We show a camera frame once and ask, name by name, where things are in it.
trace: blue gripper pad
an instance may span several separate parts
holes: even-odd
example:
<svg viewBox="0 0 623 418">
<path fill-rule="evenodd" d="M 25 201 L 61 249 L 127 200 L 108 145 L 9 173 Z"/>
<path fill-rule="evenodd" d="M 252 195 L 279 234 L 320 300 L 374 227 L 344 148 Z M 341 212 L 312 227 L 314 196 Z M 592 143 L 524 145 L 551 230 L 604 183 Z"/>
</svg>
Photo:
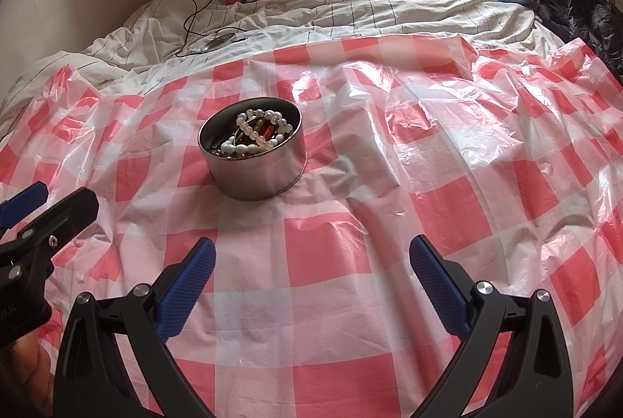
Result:
<svg viewBox="0 0 623 418">
<path fill-rule="evenodd" d="M 464 341 L 471 326 L 469 306 L 459 287 L 419 237 L 411 241 L 409 259 L 447 333 Z"/>
<path fill-rule="evenodd" d="M 157 308 L 156 334 L 162 342 L 175 337 L 184 328 L 192 308 L 216 265 L 216 248 L 210 239 L 200 239 L 178 277 Z"/>
<path fill-rule="evenodd" d="M 42 182 L 22 190 L 4 204 L 0 204 L 0 228 L 13 228 L 46 201 L 48 188 Z"/>
</svg>

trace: screw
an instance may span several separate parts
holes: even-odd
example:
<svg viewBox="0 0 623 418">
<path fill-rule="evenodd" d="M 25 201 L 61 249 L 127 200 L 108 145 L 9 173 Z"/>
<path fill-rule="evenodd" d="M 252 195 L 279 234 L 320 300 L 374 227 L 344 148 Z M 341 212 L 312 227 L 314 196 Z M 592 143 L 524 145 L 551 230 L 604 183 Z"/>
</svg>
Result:
<svg viewBox="0 0 623 418">
<path fill-rule="evenodd" d="M 150 286 L 146 284 L 136 285 L 132 293 L 135 297 L 144 297 L 150 292 Z"/>
<path fill-rule="evenodd" d="M 86 304 L 89 300 L 91 300 L 91 294 L 88 292 L 82 292 L 76 297 L 76 302 L 79 304 Z"/>
<path fill-rule="evenodd" d="M 488 281 L 480 281 L 476 284 L 476 289 L 482 295 L 491 295 L 493 293 L 493 285 Z"/>
<path fill-rule="evenodd" d="M 21 265 L 15 265 L 14 267 L 11 267 L 11 270 L 9 271 L 9 279 L 11 281 L 13 281 L 14 279 L 17 279 L 21 275 L 22 275 L 22 266 Z"/>
<path fill-rule="evenodd" d="M 547 290 L 537 290 L 537 299 L 541 302 L 549 302 L 551 295 Z"/>
</svg>

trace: plastic sheet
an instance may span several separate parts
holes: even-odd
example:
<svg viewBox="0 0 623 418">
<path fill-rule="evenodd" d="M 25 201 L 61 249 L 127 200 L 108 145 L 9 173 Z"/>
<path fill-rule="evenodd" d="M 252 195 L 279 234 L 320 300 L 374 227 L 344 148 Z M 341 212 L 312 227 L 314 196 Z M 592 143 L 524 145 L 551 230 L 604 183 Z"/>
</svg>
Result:
<svg viewBox="0 0 623 418">
<path fill-rule="evenodd" d="M 409 268 L 425 233 L 474 280 L 551 292 L 580 412 L 623 355 L 621 89 L 580 40 L 549 60 L 460 37 L 334 40 L 145 96 L 101 97 L 64 68 L 0 152 L 1 197 L 43 181 L 49 204 L 79 186 L 101 204 L 55 257 L 42 343 L 54 359 L 79 292 L 152 282 L 205 235 L 214 277 L 167 345 L 216 416 L 410 416 L 457 347 Z M 197 132 L 262 95 L 300 108 L 309 161 L 286 193 L 238 202 L 211 181 Z"/>
</svg>

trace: beaded bracelet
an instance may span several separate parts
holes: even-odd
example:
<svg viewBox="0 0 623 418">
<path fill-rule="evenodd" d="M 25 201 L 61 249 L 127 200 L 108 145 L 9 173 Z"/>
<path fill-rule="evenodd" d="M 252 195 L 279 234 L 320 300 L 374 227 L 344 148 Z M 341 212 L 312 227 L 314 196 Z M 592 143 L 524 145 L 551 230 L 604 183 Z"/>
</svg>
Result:
<svg viewBox="0 0 623 418">
<path fill-rule="evenodd" d="M 238 114 L 236 119 L 238 130 L 229 139 L 220 145 L 220 151 L 232 156 L 256 155 L 270 151 L 284 142 L 292 133 L 293 127 L 279 111 L 264 111 L 262 109 L 248 109 Z M 238 133 L 244 133 L 255 144 L 236 144 Z"/>
</svg>

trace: bedding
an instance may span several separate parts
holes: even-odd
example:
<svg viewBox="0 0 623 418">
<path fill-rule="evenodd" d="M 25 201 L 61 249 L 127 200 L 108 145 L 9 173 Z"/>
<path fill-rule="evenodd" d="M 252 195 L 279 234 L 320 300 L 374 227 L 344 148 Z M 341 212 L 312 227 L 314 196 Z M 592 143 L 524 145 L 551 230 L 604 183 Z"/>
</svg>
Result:
<svg viewBox="0 0 623 418">
<path fill-rule="evenodd" d="M 40 180 L 49 204 L 79 186 L 100 201 L 54 258 L 42 342 L 54 359 L 78 293 L 126 294 L 208 236 L 216 270 L 167 346 L 217 417 L 408 417 L 457 347 L 410 269 L 423 232 L 474 280 L 550 291 L 579 414 L 623 355 L 622 91 L 580 40 L 547 60 L 456 35 L 330 40 L 142 95 L 105 95 L 64 67 L 0 151 L 0 197 Z M 197 132 L 263 95 L 300 108 L 309 160 L 282 195 L 231 200 Z M 122 353 L 157 410 L 126 342 Z"/>
<path fill-rule="evenodd" d="M 197 0 L 202 7 L 208 0 Z M 547 57 L 562 45 L 534 13 L 516 4 L 489 0 L 259 0 L 251 4 L 211 3 L 193 29 L 203 33 L 238 26 L 242 42 L 202 55 L 176 58 L 184 43 L 183 22 L 191 0 L 154 0 L 126 23 L 82 53 L 58 52 L 33 64 L 17 79 L 0 108 L 0 139 L 45 81 L 70 65 L 104 94 L 144 94 L 161 83 L 245 56 L 322 40 L 392 33 L 458 33 L 477 49 L 535 51 Z M 212 37 L 192 37 L 183 53 Z"/>
</svg>

